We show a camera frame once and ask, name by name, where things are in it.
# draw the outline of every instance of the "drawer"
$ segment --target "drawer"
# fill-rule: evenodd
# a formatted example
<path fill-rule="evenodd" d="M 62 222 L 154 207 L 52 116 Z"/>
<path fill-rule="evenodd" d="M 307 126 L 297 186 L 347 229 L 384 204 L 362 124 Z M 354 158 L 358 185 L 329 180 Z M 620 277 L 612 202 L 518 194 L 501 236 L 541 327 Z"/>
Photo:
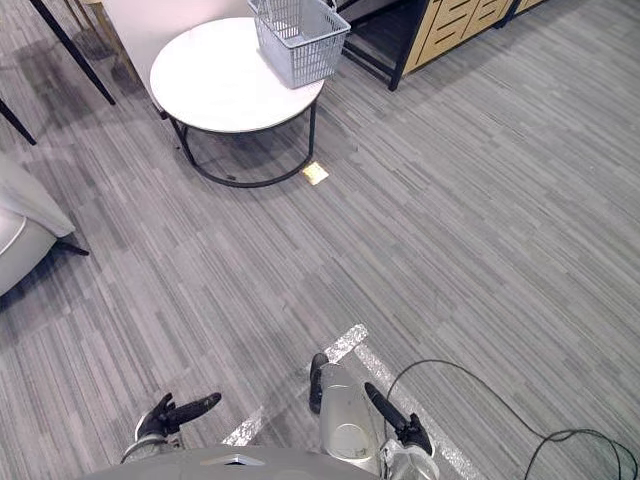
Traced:
<path fill-rule="evenodd" d="M 506 13 L 507 2 L 508 0 L 480 0 L 462 39 L 466 40 L 500 20 Z"/>
<path fill-rule="evenodd" d="M 518 8 L 516 8 L 516 13 L 520 13 L 527 8 L 527 3 L 529 3 L 529 0 L 520 0 L 520 4 L 518 5 Z"/>
<path fill-rule="evenodd" d="M 462 42 L 462 34 L 478 3 L 479 0 L 442 0 L 419 63 L 425 63 Z"/>

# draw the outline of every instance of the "black metal table leg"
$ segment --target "black metal table leg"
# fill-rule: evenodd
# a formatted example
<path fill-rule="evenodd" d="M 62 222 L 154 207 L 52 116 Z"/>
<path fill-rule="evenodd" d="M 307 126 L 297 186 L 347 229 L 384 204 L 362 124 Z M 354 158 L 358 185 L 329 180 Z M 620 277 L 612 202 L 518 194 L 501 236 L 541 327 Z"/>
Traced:
<path fill-rule="evenodd" d="M 304 167 L 306 167 L 309 164 L 309 162 L 311 161 L 311 158 L 313 157 L 313 147 L 314 147 L 314 144 L 315 144 L 316 108 L 317 108 L 317 100 L 314 100 L 309 108 L 305 109 L 304 111 L 302 111 L 300 113 L 300 115 L 302 115 L 307 110 L 311 111 L 310 119 L 309 119 L 309 150 L 307 152 L 307 156 L 302 161 L 302 163 L 297 165 L 293 170 L 290 170 L 289 172 L 287 172 L 287 173 L 285 173 L 283 175 L 280 175 L 280 176 L 278 176 L 276 178 L 272 178 L 272 179 L 269 179 L 269 180 L 263 180 L 263 181 L 260 181 L 260 182 L 237 182 L 237 181 L 235 181 L 233 179 L 230 179 L 230 178 L 220 178 L 220 177 L 216 177 L 214 175 L 211 175 L 209 172 L 207 172 L 205 169 L 203 169 L 198 164 L 198 162 L 196 162 L 196 160 L 195 160 L 195 158 L 193 156 L 193 153 L 191 152 L 191 148 L 189 148 L 189 143 L 187 141 L 187 134 L 189 133 L 189 126 L 186 125 L 186 124 L 182 124 L 182 126 L 181 126 L 180 123 L 178 122 L 178 120 L 176 120 L 173 117 L 169 117 L 169 118 L 171 120 L 171 125 L 173 126 L 173 129 L 176 131 L 176 134 L 178 135 L 178 139 L 180 140 L 180 144 L 182 145 L 182 149 L 184 151 L 185 156 L 189 160 L 189 163 L 191 163 L 193 168 L 195 168 L 196 171 L 200 175 L 202 175 L 203 177 L 211 180 L 212 182 L 216 182 L 216 183 L 219 183 L 221 185 L 226 185 L 228 187 L 259 188 L 259 187 L 266 187 L 266 186 L 269 186 L 269 185 L 273 185 L 275 183 L 282 182 L 283 180 L 291 178 L 292 176 L 294 176 L 296 173 L 300 172 Z M 294 118 L 292 118 L 290 120 L 287 120 L 287 122 L 295 120 L 300 115 L 297 115 L 296 117 L 294 117 Z"/>
<path fill-rule="evenodd" d="M 113 99 L 113 97 L 111 97 L 111 94 L 109 93 L 107 88 L 100 81 L 100 79 L 96 75 L 96 72 L 93 71 L 91 66 L 87 63 L 85 58 L 82 56 L 82 53 L 80 53 L 80 50 L 78 50 L 78 47 L 76 47 L 75 44 L 71 41 L 69 36 L 62 29 L 62 27 L 60 26 L 58 21 L 54 18 L 54 16 L 51 14 L 51 12 L 46 7 L 46 5 L 42 3 L 42 0 L 29 0 L 29 1 L 31 2 L 31 5 L 33 5 L 33 7 L 38 11 L 42 19 L 45 22 L 47 22 L 47 25 L 49 25 L 49 28 L 53 30 L 53 33 L 56 34 L 56 37 L 58 37 L 58 39 L 62 42 L 62 44 L 65 46 L 67 51 L 71 54 L 71 56 L 76 61 L 78 66 L 82 69 L 84 74 L 87 77 L 89 77 L 89 80 L 93 82 L 93 84 L 100 91 L 100 93 L 102 93 L 104 98 L 107 99 L 107 102 L 109 102 L 111 105 L 115 105 L 116 104 L 115 100 Z"/>
<path fill-rule="evenodd" d="M 63 240 L 58 240 L 56 243 L 53 244 L 52 248 L 62 250 L 65 252 L 70 252 L 75 255 L 80 255 L 82 257 L 88 257 L 90 255 L 90 253 L 84 248 L 76 247 L 75 245 L 69 242 L 65 242 Z"/>
<path fill-rule="evenodd" d="M 0 113 L 2 113 L 2 115 L 7 120 L 9 120 L 9 123 L 11 123 L 11 125 L 13 125 L 13 127 L 16 130 L 18 130 L 31 145 L 36 144 L 36 140 L 31 136 L 31 134 L 25 128 L 22 122 L 18 120 L 18 117 L 15 116 L 15 114 L 11 111 L 11 109 L 7 106 L 7 104 L 2 101 L 2 99 L 0 99 Z"/>

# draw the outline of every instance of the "gray carpet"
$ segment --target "gray carpet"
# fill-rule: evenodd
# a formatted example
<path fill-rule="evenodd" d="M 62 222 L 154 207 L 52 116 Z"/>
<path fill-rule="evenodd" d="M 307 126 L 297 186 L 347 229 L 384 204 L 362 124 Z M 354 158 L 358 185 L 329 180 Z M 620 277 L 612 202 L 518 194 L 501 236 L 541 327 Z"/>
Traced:
<path fill-rule="evenodd" d="M 591 427 L 639 451 L 640 3 L 550 0 L 396 93 L 343 59 L 318 111 L 330 177 L 256 191 L 199 177 L 146 93 L 52 7 L 118 105 L 28 2 L 0 4 L 0 96 L 39 141 L 0 119 L 0 148 L 92 252 L 49 255 L 0 299 L 0 477 L 117 462 L 169 390 L 224 395 L 184 429 L 189 446 L 284 402 L 254 442 L 317 447 L 304 366 L 358 323 L 394 373 L 455 360 L 539 430 Z M 246 157 L 302 154 L 297 122 L 248 139 Z M 490 396 L 441 367 L 403 387 L 482 475 L 522 478 L 536 439 Z M 615 468 L 606 444 L 576 439 L 531 478 Z"/>

